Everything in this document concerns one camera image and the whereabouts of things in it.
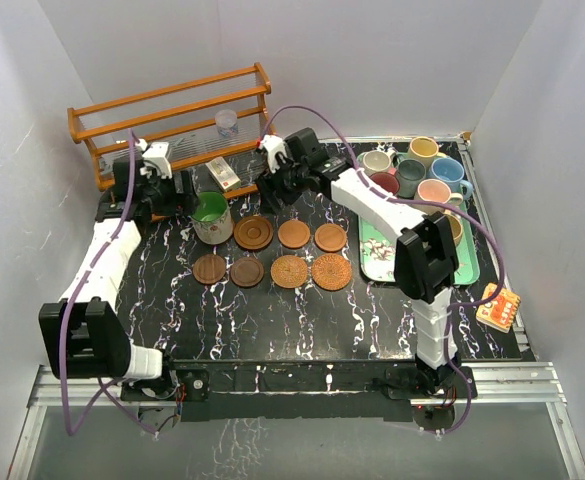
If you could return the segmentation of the white green small box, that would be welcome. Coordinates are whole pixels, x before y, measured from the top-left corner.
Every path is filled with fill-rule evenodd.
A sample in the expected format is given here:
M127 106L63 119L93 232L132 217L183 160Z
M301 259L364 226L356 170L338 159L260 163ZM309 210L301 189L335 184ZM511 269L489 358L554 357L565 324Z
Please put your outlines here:
M241 186L239 176L222 156L218 156L207 162L206 167L216 184L224 193L237 190Z

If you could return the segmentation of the green floral tray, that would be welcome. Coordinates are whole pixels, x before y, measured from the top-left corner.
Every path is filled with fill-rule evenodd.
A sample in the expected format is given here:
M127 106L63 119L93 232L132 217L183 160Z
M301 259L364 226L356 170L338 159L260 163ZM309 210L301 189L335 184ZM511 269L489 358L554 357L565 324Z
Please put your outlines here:
M394 167L389 171L390 174L395 176L395 167L400 162L398 152L393 147L390 147L388 150L377 150L394 150L396 152ZM455 273L455 284L471 285L479 279L480 267L475 252L471 225L465 219L462 219L462 223L464 235L460 245L456 247L460 264ZM368 279L373 281L393 282L395 265L394 244L362 218L359 219L358 232L362 272Z

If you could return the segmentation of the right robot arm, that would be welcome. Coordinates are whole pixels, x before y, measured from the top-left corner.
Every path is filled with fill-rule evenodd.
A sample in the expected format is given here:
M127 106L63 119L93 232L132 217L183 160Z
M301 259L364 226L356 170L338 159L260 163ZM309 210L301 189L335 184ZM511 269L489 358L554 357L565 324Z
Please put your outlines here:
M265 134L256 151L267 162L256 179L263 211L276 213L310 190L349 209L393 244L394 283L411 300L417 331L416 388L443 395L459 370L448 325L459 261L447 217L401 202L352 160L329 155L310 128L286 138Z

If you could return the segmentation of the light wood coaster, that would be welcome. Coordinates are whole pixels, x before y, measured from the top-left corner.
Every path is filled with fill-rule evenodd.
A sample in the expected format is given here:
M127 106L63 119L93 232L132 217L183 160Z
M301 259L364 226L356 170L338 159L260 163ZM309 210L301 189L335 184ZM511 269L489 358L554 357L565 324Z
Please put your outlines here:
M314 241L320 250L327 253L335 253L346 245L347 233L338 224L325 223L317 228Z
M289 249L303 247L310 240L311 231L308 225L297 219L285 221L278 229L280 243Z

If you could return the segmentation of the brown stoneware mug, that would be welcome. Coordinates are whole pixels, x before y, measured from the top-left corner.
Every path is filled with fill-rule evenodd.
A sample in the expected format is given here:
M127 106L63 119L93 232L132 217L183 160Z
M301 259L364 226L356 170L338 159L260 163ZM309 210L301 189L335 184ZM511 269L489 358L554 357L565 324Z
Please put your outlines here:
M454 244L456 247L458 247L464 235L462 218L449 210L446 210L444 212L444 215L448 219L448 222L450 224Z

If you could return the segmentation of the pink halloween mug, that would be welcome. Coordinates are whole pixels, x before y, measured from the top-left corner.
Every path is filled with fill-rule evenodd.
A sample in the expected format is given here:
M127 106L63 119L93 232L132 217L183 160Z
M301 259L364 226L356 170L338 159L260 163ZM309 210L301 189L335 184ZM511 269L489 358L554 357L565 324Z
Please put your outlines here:
M389 172L376 172L370 176L370 179L392 196L396 196L400 190L400 182Z

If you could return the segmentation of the colourful card box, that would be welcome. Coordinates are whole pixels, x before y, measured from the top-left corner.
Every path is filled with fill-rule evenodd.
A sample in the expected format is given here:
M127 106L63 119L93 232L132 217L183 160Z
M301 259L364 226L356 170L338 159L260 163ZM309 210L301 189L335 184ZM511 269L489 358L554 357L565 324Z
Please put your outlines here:
M508 333L514 323L520 303L520 296L502 288L493 301L477 308L476 320L488 327Z

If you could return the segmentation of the green inside mug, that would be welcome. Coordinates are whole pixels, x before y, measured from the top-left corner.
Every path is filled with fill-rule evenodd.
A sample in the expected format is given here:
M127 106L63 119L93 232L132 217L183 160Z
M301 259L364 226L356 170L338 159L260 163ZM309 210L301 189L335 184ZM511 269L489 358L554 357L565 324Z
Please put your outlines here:
M220 245L233 235L234 222L226 198L217 192L200 192L199 206L191 216L197 237L205 244Z

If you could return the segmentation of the woven rattan coaster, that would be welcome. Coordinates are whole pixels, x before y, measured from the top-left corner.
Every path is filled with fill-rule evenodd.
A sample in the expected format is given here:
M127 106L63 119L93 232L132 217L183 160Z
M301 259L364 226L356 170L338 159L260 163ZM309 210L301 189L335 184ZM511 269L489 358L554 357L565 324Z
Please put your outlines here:
M271 266L271 278L281 288L294 289L302 286L308 278L308 266L303 258L283 255Z
M318 257L312 264L312 279L316 285L327 291L345 288L352 279L352 266L349 260L335 253Z

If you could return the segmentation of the orange wooden shelf rack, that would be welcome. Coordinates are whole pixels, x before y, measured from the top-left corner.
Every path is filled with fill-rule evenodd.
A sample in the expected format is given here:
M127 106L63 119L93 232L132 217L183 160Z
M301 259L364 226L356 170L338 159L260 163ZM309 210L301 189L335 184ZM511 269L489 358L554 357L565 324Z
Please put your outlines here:
M171 146L175 171L190 169L218 156L226 159L255 149L270 120L266 96L271 81L259 62L251 66L191 80L90 106L67 109L74 143L86 146L100 191L114 185L112 163L128 148L126 131ZM238 115L238 134L221 137L215 114Z

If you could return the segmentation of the grey mug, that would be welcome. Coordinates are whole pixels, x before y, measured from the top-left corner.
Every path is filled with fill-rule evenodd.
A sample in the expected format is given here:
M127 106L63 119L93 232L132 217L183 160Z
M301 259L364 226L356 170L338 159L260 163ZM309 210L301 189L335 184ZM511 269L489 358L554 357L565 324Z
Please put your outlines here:
M399 183L397 196L404 199L412 199L418 185L426 178L425 166L414 159L401 160L395 172L395 178Z

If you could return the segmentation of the pale pink mug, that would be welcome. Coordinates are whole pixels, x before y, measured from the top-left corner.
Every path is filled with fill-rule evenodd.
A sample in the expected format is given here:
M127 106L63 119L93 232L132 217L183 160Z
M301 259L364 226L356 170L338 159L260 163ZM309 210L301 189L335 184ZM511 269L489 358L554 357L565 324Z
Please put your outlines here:
M448 204L455 207L460 206L464 201L462 194L453 192L446 183L437 179L421 181L417 186L414 199Z

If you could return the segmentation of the clear plastic cup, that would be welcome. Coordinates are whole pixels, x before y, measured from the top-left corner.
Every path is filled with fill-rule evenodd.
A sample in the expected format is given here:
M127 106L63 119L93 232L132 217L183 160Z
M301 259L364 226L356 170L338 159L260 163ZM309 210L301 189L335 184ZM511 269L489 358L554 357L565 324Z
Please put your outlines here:
M223 109L215 114L218 134L223 138L232 138L238 134L238 115L234 110Z

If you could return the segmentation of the dark walnut coaster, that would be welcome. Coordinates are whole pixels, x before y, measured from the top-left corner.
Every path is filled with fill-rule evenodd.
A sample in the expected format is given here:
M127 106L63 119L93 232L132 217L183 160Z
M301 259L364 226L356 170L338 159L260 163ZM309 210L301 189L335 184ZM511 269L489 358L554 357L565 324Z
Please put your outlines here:
M206 254L199 257L193 267L192 274L197 282L213 285L226 275L226 260L217 254Z
M254 287L260 283L263 277L263 264L254 257L239 258L230 268L230 278L238 287Z

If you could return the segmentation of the brown ringed wooden saucer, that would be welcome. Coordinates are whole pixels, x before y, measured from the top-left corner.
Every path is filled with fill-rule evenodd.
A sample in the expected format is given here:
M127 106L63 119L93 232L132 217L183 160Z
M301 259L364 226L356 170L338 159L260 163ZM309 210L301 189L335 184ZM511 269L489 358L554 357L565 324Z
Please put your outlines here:
M273 226L263 216L242 218L234 227L236 243L244 250L257 251L267 247L273 238Z

